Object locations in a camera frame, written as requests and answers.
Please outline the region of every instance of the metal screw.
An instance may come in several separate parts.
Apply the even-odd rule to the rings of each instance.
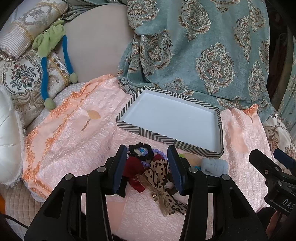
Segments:
[[[198,171],[198,169],[196,167],[190,167],[189,171],[192,173],[196,173]]]
[[[106,171],[106,167],[103,167],[103,166],[101,166],[101,167],[98,167],[98,172],[104,172],[104,171]]]
[[[66,180],[70,180],[72,179],[73,175],[71,173],[68,173],[67,175],[65,175],[65,179]]]
[[[230,176],[227,175],[227,174],[223,174],[223,175],[222,175],[222,178],[223,178],[225,181],[229,181],[229,180],[230,180]]]

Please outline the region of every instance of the pink quilted blanket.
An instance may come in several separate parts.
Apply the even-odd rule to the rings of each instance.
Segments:
[[[116,116],[130,98],[120,89],[115,77],[105,75],[86,83],[52,110],[26,139],[23,179],[31,191],[46,198],[65,174],[88,174],[114,156],[120,144],[144,142],[166,153],[167,145],[117,127]],[[230,176],[257,211],[266,205],[267,188],[263,176],[250,165],[248,156],[256,148],[269,158],[271,152],[257,107],[245,112],[238,109],[221,112],[222,159],[228,161]],[[115,235],[126,240],[179,240],[183,215],[164,217],[147,190],[138,193],[128,185],[126,192],[125,198],[107,196],[109,220]],[[187,197],[175,196],[187,202]],[[85,199],[82,210],[85,210]],[[208,216],[209,238],[213,228],[212,195],[209,195]]]

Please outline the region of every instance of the green toy foot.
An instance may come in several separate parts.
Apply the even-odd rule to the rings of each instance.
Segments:
[[[53,110],[57,107],[56,103],[51,98],[47,98],[44,101],[44,106],[48,111]]]
[[[75,73],[70,74],[69,79],[72,84],[76,84],[78,82],[78,76]]]

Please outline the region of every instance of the black and white striped border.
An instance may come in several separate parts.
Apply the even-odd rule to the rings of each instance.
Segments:
[[[146,129],[143,129],[141,127],[138,126],[134,126],[132,124],[126,123],[124,121],[121,121],[120,119],[122,118],[122,116],[124,115],[124,113],[128,110],[128,108],[131,106],[131,104],[139,97],[140,94],[142,94],[142,92],[144,90],[150,90],[150,91],[155,91],[155,92],[159,92],[162,94],[166,94],[166,95],[170,95],[170,96],[174,96],[198,105],[201,105],[203,107],[209,108],[211,110],[214,110],[217,112],[217,118],[218,118],[218,126],[219,126],[219,132],[220,132],[220,150],[221,152],[215,152],[215,151],[209,151],[207,149],[201,148],[201,147],[197,147],[185,142],[181,142],[178,141],[176,139],[173,138],[169,138],[167,136],[155,133],[153,131],[149,131]],[[208,104],[206,102],[197,100],[197,99],[193,99],[191,97],[188,97],[186,95],[182,95],[182,94],[177,94],[175,92],[171,92],[168,90],[163,90],[163,89],[159,89],[156,87],[148,87],[145,86],[143,88],[141,88],[130,100],[129,102],[125,105],[125,107],[122,109],[122,111],[118,114],[117,118],[116,118],[116,122],[117,122],[117,126],[126,130],[126,131],[130,131],[132,133],[135,133],[137,135],[140,136],[144,136],[147,137],[149,139],[167,144],[167,145],[174,145],[176,148],[188,151],[188,152],[192,152],[194,154],[198,154],[201,156],[205,156],[205,157],[209,157],[209,158],[220,158],[223,154],[224,154],[224,147],[223,147],[223,130],[222,130],[222,122],[221,122],[221,116],[220,116],[220,110],[218,107],[213,106],[211,104]]]

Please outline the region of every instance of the black cable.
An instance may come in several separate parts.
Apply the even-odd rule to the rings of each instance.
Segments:
[[[13,218],[13,217],[11,217],[9,215],[3,214],[3,217],[6,218],[6,219],[10,219],[10,220],[16,222],[17,224],[21,225],[22,227],[24,227],[26,229],[29,228],[28,226],[24,225],[23,223],[21,223],[20,221],[16,220],[15,218]]]

